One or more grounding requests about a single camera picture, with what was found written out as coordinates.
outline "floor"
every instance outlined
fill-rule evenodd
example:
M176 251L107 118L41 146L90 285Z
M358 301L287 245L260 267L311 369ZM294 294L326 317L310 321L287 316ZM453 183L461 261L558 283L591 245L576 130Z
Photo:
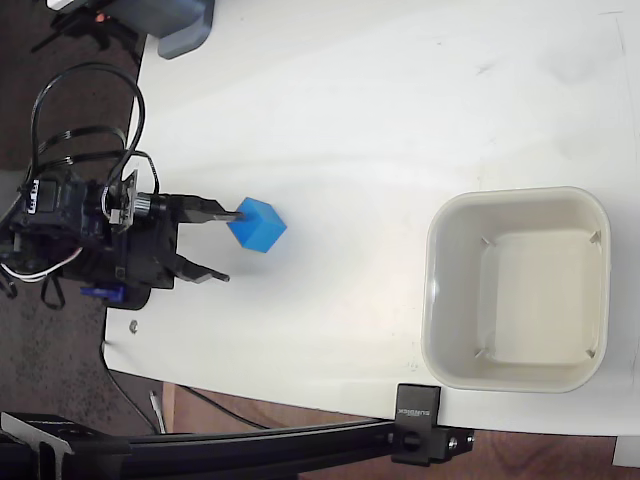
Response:
M54 74L87 61L136 67L118 44L99 52L92 39L60 39L36 54L53 14L44 2L0 1L0 169L19 170L29 160L28 125L38 91ZM126 129L132 98L119 82L101 75L75 78L45 106L46 135L91 121ZM96 138L83 149L104 148ZM99 176L100 169L85 169ZM67 308L52 312L39 301L39 288L21 286L15 301L0 297L0 411L57 413L112 434L146 433L147 428L109 383L99 357L105 310L64 284ZM134 400L152 415L150 389L158 382L116 374ZM335 421L313 412L214 395L240 413L270 425ZM178 389L173 423L177 431L238 431L243 427ZM614 439L479 432L472 454L430 470L392 465L386 459L342 467L308 478L640 478L640 470L611 467Z
M30 48L49 32L53 12L44 1L0 1L0 170L25 168L29 161L29 120L39 90L56 73L99 61L137 71L119 44L99 52L90 38L62 38L36 54ZM69 127L101 123L126 131L132 105L124 84L101 74L73 78L45 103L43 136ZM78 148L105 148L92 138ZM89 176L104 174L88 168ZM19 296L0 296L0 411L56 413L113 434L142 434L148 428L123 400L100 363L105 309L66 282L67 307L48 310L38 286L20 285ZM123 388L152 415L148 392L158 382L116 374Z

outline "dark carpet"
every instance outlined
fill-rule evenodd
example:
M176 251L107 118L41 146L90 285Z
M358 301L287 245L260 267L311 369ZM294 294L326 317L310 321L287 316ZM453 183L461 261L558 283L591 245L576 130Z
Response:
M54 13L44 1L0 0L0 170L24 169L30 159L29 119L33 101L56 73L88 61L111 63L136 75L130 56L115 42L100 52L91 38L61 38L35 54L30 48L50 33ZM133 97L116 79L86 73L65 82L45 102L41 138L82 125L112 125L127 131ZM83 151L114 148L91 138ZM108 166L84 167L100 177ZM148 428L110 383L100 362L105 309L63 282L61 312L40 302L40 286L19 285L16 300L0 297L0 411L56 413L105 433L132 435ZM152 418L148 392L158 382L114 374Z

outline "white plastic bin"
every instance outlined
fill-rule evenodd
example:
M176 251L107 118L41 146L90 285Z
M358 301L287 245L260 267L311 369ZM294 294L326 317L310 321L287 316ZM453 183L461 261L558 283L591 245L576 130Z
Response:
M567 392L607 343L609 220L588 192L460 195L429 231L422 350L443 384Z

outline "brown floor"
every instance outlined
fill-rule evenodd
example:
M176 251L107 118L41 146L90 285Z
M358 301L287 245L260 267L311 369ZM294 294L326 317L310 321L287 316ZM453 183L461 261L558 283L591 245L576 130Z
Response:
M204 392L223 406L263 425L317 425L356 417ZM165 385L165 414L175 432L249 431L190 393ZM474 451L428 469L388 458L304 474L309 480L341 479L640 479L640 469L611 465L615 438L477 432Z

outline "blue cube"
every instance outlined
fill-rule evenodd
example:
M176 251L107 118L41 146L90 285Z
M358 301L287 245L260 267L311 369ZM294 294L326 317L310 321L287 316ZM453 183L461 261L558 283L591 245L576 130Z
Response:
M245 218L227 225L244 248L267 253L287 229L268 203L245 198L238 211L244 213Z

